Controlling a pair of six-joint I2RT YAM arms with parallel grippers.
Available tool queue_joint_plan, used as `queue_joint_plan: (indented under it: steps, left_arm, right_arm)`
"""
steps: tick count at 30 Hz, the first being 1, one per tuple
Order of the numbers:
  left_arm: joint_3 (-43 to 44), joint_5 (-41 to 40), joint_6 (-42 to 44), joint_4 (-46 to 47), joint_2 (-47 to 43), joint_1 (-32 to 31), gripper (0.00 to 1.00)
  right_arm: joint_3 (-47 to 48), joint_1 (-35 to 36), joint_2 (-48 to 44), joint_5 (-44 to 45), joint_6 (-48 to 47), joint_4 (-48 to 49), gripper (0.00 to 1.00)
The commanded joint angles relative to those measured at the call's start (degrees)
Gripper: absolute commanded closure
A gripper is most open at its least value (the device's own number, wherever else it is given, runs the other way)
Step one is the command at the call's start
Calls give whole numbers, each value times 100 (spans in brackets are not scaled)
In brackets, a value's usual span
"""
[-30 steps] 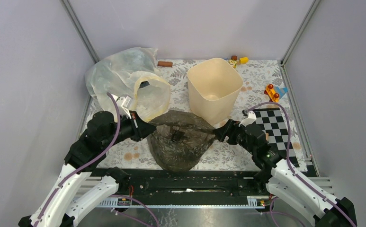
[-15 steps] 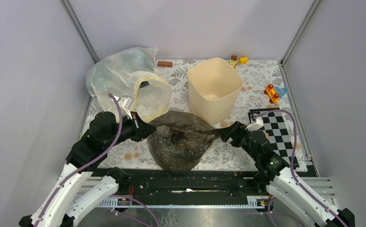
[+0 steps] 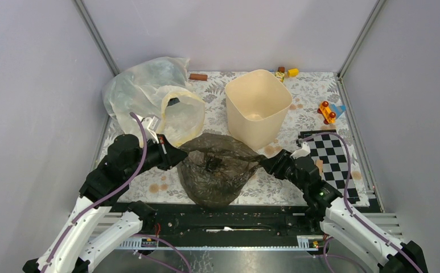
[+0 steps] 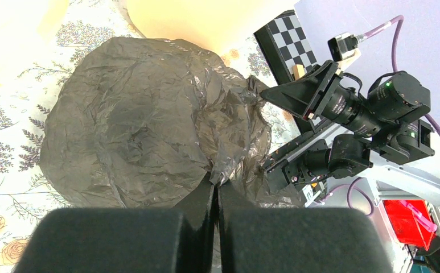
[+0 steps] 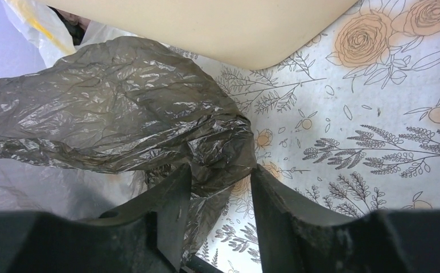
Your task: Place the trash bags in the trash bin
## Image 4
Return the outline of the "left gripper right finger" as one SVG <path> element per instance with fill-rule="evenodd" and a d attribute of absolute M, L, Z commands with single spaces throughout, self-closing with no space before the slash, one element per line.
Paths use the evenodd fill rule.
<path fill-rule="evenodd" d="M 217 188 L 223 272 L 391 272 L 377 231 L 349 208 L 260 208 Z"/>

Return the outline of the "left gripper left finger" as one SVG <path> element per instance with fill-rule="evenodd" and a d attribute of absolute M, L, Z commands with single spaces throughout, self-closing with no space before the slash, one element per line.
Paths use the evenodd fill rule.
<path fill-rule="evenodd" d="M 216 187 L 172 208 L 63 208 L 34 230 L 15 272 L 210 272 Z"/>

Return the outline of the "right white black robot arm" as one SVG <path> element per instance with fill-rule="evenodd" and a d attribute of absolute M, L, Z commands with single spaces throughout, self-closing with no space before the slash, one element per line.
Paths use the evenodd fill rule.
<path fill-rule="evenodd" d="M 432 127 L 421 117 L 429 111 L 430 92 L 412 75 L 387 73 L 371 86 L 367 96 L 341 85 L 339 64 L 326 61 L 299 80 L 267 88 L 261 97 L 304 121 L 322 117 L 347 132 L 332 147 L 312 150 L 303 143 L 282 167 L 285 179 L 306 184 L 319 179 L 353 177 L 372 168 L 371 152 L 403 166 L 430 156 Z"/>

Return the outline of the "dark trash bag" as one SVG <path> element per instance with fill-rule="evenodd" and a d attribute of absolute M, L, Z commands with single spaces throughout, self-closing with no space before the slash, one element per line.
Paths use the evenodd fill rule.
<path fill-rule="evenodd" d="M 299 207 L 263 164 L 266 85 L 184 40 L 117 37 L 88 53 L 47 116 L 40 169 L 72 205 L 172 207 L 202 179 L 262 207 Z"/>

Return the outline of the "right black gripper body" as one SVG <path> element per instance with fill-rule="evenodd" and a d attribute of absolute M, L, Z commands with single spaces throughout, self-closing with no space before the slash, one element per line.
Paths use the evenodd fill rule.
<path fill-rule="evenodd" d="M 325 118 L 364 138 L 376 135 L 385 123 L 368 110 L 367 103 L 356 94 L 355 88 L 340 84 L 346 74 L 337 74 L 337 68 L 336 62 L 328 60 L 308 71 L 309 82 L 317 92 L 311 99 L 308 119 Z"/>

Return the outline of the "translucent white plastic bag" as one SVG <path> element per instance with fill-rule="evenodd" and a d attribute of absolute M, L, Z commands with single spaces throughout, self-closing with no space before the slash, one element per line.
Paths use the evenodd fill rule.
<path fill-rule="evenodd" d="M 0 1 L 0 88 L 45 54 L 69 1 Z"/>

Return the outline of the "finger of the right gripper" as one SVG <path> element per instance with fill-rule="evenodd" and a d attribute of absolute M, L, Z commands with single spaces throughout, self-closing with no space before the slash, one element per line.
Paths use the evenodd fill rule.
<path fill-rule="evenodd" d="M 316 65 L 300 79 L 267 88 L 260 96 L 295 117 L 314 117 L 326 73 L 326 65 Z"/>

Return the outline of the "beige plastic trash bin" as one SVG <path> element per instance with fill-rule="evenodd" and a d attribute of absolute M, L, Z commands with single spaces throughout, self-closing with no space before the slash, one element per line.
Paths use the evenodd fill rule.
<path fill-rule="evenodd" d="M 222 55 L 275 17 L 290 0 L 126 1 L 133 25 L 152 39 L 183 39 Z"/>

